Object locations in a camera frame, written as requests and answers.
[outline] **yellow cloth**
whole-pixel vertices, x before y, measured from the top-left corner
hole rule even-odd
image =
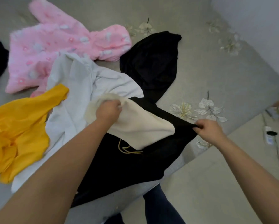
[[[0,107],[0,182],[9,183],[48,148],[47,113],[66,99],[62,84],[38,97],[22,98]]]

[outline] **wall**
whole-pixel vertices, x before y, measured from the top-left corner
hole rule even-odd
[[[279,74],[279,0],[212,0],[212,6]]]

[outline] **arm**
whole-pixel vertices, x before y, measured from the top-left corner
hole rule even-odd
[[[253,210],[264,224],[279,224],[279,181],[223,133],[216,121],[200,119],[194,128],[202,139],[216,146]]]
[[[118,119],[118,100],[106,101],[97,119],[47,160],[0,210],[0,224],[64,223],[96,150]]]

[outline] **clothing pile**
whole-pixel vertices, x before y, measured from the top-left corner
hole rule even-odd
[[[95,120],[101,102],[112,99],[121,101],[122,113],[102,139],[72,207],[161,179],[196,136],[195,125],[156,106],[176,77],[181,36],[160,32],[131,48],[123,26],[89,32],[46,0],[33,0],[29,9],[41,24],[11,34],[6,92],[39,87],[30,98],[0,107],[0,181],[12,182],[16,192]],[[96,59],[120,60],[122,73]]]

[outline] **hand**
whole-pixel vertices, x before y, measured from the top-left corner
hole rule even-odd
[[[199,119],[195,124],[198,125],[199,128],[194,127],[193,130],[197,132],[202,139],[216,147],[219,143],[228,140],[227,136],[222,131],[221,126],[219,126],[216,121]]]
[[[121,102],[119,100],[113,101],[104,101],[96,111],[97,120],[107,122],[110,124],[114,124],[122,111],[122,107],[119,107]]]

